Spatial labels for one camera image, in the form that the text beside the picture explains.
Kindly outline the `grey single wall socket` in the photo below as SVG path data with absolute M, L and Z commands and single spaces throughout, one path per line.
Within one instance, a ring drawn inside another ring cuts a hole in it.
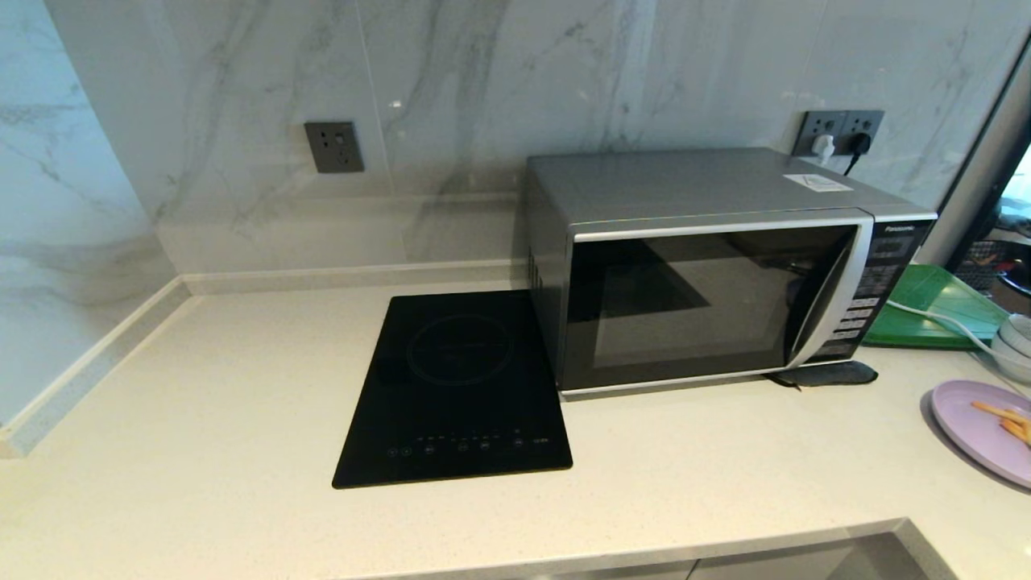
M 353 122 L 306 122 L 304 131 L 320 175 L 350 175 L 365 170 Z

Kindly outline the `purple plastic plate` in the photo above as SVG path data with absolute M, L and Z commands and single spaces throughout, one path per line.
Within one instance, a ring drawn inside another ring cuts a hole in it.
M 932 414 L 955 445 L 984 469 L 1031 491 L 1031 445 L 1003 427 L 1002 417 L 976 407 L 989 405 L 1031 420 L 1031 400 L 969 379 L 951 379 L 930 396 Z

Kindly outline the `green plastic cutting board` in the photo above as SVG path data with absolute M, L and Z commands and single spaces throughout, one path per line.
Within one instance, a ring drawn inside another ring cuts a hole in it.
M 863 338 L 863 345 L 975 351 L 977 345 L 956 325 L 989 344 L 1009 316 L 982 293 L 934 265 L 910 264 L 888 299 L 906 309 L 885 305 Z

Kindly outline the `grey double wall socket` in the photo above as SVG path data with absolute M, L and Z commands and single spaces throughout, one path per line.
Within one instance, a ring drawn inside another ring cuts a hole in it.
M 817 157 L 814 139 L 829 135 L 835 145 L 834 155 L 855 153 L 855 144 L 861 135 L 869 137 L 872 144 L 879 132 L 883 110 L 811 110 L 803 114 L 791 155 Z

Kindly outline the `black cloth pad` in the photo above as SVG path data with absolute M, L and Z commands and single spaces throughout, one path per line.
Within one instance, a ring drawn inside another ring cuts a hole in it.
M 783 387 L 801 390 L 824 386 L 872 384 L 879 378 L 879 372 L 861 361 L 840 361 L 769 372 L 764 377 Z

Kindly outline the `white stacked bowls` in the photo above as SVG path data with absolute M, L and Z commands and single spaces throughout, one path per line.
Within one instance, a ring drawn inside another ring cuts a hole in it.
M 1020 384 L 1031 386 L 1031 317 L 1010 313 L 991 340 L 998 367 Z

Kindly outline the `black power plug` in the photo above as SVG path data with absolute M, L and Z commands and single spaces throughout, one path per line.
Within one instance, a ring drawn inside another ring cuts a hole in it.
M 849 142 L 847 153 L 851 155 L 846 170 L 843 175 L 849 176 L 853 168 L 858 164 L 863 155 L 869 152 L 872 147 L 872 136 L 867 132 L 858 133 Z

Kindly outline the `silver microwave oven body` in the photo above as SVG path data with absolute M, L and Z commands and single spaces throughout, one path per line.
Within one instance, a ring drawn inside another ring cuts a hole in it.
M 784 175 L 822 175 L 854 187 L 818 193 Z M 671 221 L 743 214 L 765 220 L 777 213 L 858 209 L 874 220 L 872 243 L 857 289 L 836 333 L 799 367 L 853 359 L 892 289 L 927 238 L 938 214 L 911 201 L 817 168 L 770 148 L 692 148 L 652 153 L 535 155 L 522 194 L 528 282 L 556 378 L 562 367 L 569 241 L 575 228 L 614 223 L 632 229 Z M 629 393 L 670 384 L 559 393 Z

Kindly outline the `white paper label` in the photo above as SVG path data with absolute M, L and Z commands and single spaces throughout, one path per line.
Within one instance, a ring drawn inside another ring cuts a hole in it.
M 843 193 L 854 190 L 822 175 L 784 175 L 784 178 L 818 193 Z

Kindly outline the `black glass microwave door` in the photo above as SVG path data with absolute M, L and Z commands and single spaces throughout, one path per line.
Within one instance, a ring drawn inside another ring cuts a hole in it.
M 836 333 L 874 220 L 858 209 L 574 229 L 563 393 L 799 367 Z

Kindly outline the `black induction cooktop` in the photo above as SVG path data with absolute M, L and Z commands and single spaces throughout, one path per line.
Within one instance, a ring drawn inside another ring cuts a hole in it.
M 528 291 L 391 298 L 335 489 L 572 465 Z

